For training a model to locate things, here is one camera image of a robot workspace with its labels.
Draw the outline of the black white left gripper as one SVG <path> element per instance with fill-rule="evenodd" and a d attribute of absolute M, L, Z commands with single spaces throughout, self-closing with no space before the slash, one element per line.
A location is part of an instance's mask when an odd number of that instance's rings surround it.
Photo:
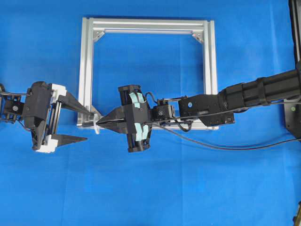
<path fill-rule="evenodd" d="M 62 108 L 87 116 L 94 115 L 85 108 L 65 86 L 35 82 L 27 89 L 22 117 L 24 125 L 32 135 L 32 149 L 36 152 L 50 153 L 57 147 L 86 141 L 85 137 L 70 135 L 46 135 L 47 118 L 52 104 L 60 102 Z"/>

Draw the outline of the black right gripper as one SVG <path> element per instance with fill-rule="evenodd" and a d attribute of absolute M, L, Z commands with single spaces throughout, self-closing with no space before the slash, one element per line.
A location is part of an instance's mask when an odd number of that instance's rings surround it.
<path fill-rule="evenodd" d="M 150 148 L 152 126 L 147 124 L 151 119 L 150 106 L 139 85 L 122 86 L 118 91 L 122 107 L 117 107 L 102 117 L 97 125 L 126 134 L 128 152 L 144 151 Z"/>

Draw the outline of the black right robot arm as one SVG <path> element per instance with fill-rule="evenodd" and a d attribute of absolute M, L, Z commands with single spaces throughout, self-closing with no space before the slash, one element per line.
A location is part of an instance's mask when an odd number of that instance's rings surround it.
<path fill-rule="evenodd" d="M 196 119 L 207 127 L 234 123 L 234 114 L 256 106 L 269 106 L 278 100 L 300 97 L 301 71 L 291 70 L 248 83 L 229 86 L 218 94 L 163 98 L 150 107 L 139 85 L 119 87 L 121 106 L 94 122 L 95 126 L 125 134 L 128 151 L 150 147 L 153 126 L 175 124 L 189 132 Z"/>

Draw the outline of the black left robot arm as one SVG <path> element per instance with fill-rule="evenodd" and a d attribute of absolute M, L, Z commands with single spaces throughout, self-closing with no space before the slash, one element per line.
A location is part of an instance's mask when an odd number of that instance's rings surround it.
<path fill-rule="evenodd" d="M 59 135 L 57 126 L 62 109 L 91 116 L 65 86 L 38 81 L 26 93 L 11 93 L 0 87 L 0 120 L 18 121 L 31 133 L 32 148 L 40 153 L 53 153 L 59 146 L 85 141 L 84 137 Z"/>

